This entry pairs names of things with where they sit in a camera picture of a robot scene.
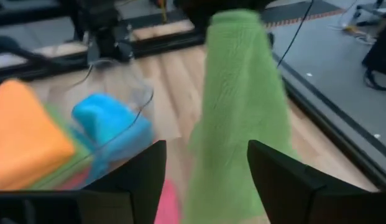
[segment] orange sponge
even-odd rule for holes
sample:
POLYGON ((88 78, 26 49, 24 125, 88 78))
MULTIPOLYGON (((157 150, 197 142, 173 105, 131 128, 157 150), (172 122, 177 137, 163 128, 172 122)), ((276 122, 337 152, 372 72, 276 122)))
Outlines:
POLYGON ((0 85, 0 190, 23 189, 74 153, 31 88, 18 80, 0 85))

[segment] wooden table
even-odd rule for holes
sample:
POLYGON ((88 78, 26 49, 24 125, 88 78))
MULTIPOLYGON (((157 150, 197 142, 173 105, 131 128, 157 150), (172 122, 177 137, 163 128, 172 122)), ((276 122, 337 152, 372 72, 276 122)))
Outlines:
MULTIPOLYGON (((188 29, 191 29, 191 24, 182 21, 136 30, 134 34, 136 39, 144 39, 188 29)), ((83 49, 79 45, 68 44, 40 51, 47 55, 59 55, 83 49)), ((157 139, 165 139, 168 142, 166 175, 176 183, 181 198, 185 195, 193 161, 186 150, 186 144, 194 124, 200 117, 205 55, 205 46, 197 46, 136 61, 145 80, 154 88, 155 132, 157 139)), ((128 65, 125 66, 127 72, 131 71, 128 65)), ((62 94, 55 91, 56 86, 71 85, 81 80, 85 74, 86 72, 75 72, 37 80, 31 85, 42 100, 54 99, 69 110, 70 106, 77 102, 78 97, 75 96, 86 94, 87 88, 104 88, 117 95, 122 93, 126 84, 119 74, 108 74, 93 80, 86 87, 77 88, 78 90, 71 89, 62 94)), ((292 144, 304 163, 363 189, 376 190, 374 185, 291 101, 288 104, 292 144)))

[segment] green sponge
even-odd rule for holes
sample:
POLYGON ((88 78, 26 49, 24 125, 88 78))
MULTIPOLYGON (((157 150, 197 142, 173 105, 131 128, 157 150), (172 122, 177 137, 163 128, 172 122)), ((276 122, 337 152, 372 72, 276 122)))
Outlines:
POLYGON ((46 109, 51 115, 52 119, 57 123, 57 125, 59 125, 59 127, 68 135, 68 137, 73 140, 74 146, 76 147, 75 155, 55 172, 52 172, 48 176, 29 186, 29 190, 54 189, 67 181, 76 173, 90 166, 93 161, 94 155, 92 155, 89 150, 87 150, 87 148, 85 148, 84 145, 79 142, 79 140, 72 136, 66 121, 63 120, 57 111, 50 105, 47 105, 46 109))
POLYGON ((254 11, 225 11, 208 28, 202 115, 189 142, 196 164, 184 224, 234 224, 264 214, 247 161, 249 140, 297 158, 282 80, 259 21, 254 11))

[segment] transparent bowl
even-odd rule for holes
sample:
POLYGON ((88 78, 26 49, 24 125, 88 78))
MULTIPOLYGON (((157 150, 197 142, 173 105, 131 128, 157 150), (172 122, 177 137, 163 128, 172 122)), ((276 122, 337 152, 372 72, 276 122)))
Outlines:
POLYGON ((29 190, 80 189, 154 141, 153 95, 134 60, 100 59, 88 71, 30 84, 76 153, 29 190))

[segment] gray floor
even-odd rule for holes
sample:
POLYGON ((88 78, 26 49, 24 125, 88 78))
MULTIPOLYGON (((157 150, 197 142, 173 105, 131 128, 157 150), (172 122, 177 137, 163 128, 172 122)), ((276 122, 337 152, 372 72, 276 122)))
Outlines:
MULTIPOLYGON (((278 0, 271 6, 291 4, 301 0, 278 0)), ((349 7, 354 0, 325 0, 342 8, 349 7)), ((357 4, 375 0, 358 0, 357 4)), ((120 7, 122 16, 137 17, 158 13, 148 0, 137 0, 120 7)), ((343 15, 348 22, 354 12, 343 15)), ((341 15, 306 21, 294 44, 285 57, 286 63, 312 83, 322 94, 337 104, 368 132, 379 137, 386 145, 386 93, 372 90, 364 85, 365 69, 361 61, 370 47, 356 42, 352 37, 328 25, 337 25, 341 15)), ((290 43, 298 24, 272 29, 276 36, 274 51, 282 55, 290 43)), ((9 35, 27 49, 36 49, 59 44, 73 37, 73 28, 68 18, 34 22, 22 26, 0 28, 0 34, 9 35)), ((386 85, 386 78, 380 77, 386 85)))
MULTIPOLYGON (((347 8, 351 0, 327 0, 347 8)), ((373 2, 361 0, 359 3, 373 2)), ((348 22, 354 8, 343 16, 348 22)), ((312 83, 322 94, 337 104, 349 116, 377 135, 386 145, 386 92, 375 91, 364 85, 365 68, 362 59, 370 46, 356 42, 352 37, 327 28, 338 24, 340 15, 306 21, 285 57, 286 63, 312 83)), ((275 52, 282 55, 290 43, 298 24, 277 27, 275 52)))

